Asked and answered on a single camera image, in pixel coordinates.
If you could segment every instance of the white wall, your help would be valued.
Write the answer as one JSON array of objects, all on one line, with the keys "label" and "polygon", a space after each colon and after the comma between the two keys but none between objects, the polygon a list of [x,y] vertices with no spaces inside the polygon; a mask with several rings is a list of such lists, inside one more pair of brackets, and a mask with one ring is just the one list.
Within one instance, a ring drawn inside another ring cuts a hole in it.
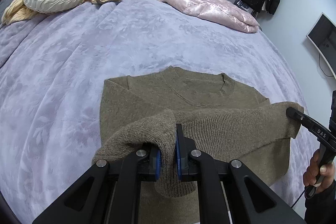
[{"label": "white wall", "polygon": [[[259,14],[257,20],[292,68],[309,115],[328,127],[336,79],[323,74],[319,67],[319,53],[306,38],[322,12],[336,23],[336,0],[281,0],[273,16]],[[332,75],[323,58],[320,64],[327,75]],[[303,197],[295,206],[295,211],[304,216]]]}]

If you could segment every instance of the knit sweater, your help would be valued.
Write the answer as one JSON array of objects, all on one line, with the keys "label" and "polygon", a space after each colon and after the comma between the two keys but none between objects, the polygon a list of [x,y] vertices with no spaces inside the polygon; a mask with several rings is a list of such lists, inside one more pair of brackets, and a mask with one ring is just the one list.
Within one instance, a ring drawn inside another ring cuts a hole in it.
[{"label": "knit sweater", "polygon": [[[286,117],[290,106],[303,111],[292,102],[270,105],[254,88],[224,73],[169,67],[150,75],[108,79],[100,105],[102,147],[93,161],[121,159],[144,142],[156,144],[162,154],[160,178],[154,183],[159,194],[148,183],[143,186],[141,196],[147,206],[141,205],[140,219],[197,222],[198,200],[190,198],[197,193],[188,195],[196,184],[177,178],[176,123],[182,124],[184,135],[194,139],[198,149],[218,160],[242,159],[270,185],[286,173],[290,137],[295,138],[300,128]],[[164,213],[168,204],[173,212]],[[184,206],[192,213],[185,213]]]}]

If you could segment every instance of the wall-mounted tv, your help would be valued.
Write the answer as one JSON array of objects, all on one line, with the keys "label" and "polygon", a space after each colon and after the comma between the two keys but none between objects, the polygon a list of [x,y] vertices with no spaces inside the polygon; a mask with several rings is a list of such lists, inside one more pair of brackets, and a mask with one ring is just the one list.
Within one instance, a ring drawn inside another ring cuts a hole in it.
[{"label": "wall-mounted tv", "polygon": [[324,58],[332,74],[336,78],[336,26],[325,15],[321,14],[315,26],[307,34],[308,39]]}]

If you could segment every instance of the hand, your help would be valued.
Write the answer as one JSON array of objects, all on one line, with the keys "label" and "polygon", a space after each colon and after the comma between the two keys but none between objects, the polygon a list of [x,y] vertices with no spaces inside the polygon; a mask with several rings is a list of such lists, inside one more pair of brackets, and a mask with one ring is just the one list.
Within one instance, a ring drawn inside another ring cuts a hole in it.
[{"label": "hand", "polygon": [[[303,174],[303,184],[305,186],[314,185],[316,183],[316,176],[319,174],[319,166],[317,161],[319,159],[320,151],[316,150],[313,157],[310,159],[310,165],[307,171]],[[334,163],[322,165],[320,168],[320,174],[324,176],[321,185],[316,189],[316,193],[321,193],[333,183],[335,177]]]}]

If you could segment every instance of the pink jacket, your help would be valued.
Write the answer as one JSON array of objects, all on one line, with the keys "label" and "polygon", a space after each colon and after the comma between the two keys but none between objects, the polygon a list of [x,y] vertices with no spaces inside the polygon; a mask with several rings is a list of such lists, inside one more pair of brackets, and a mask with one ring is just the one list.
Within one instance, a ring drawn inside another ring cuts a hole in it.
[{"label": "pink jacket", "polygon": [[241,32],[257,32],[259,23],[228,0],[159,0],[180,12],[216,22]]}]

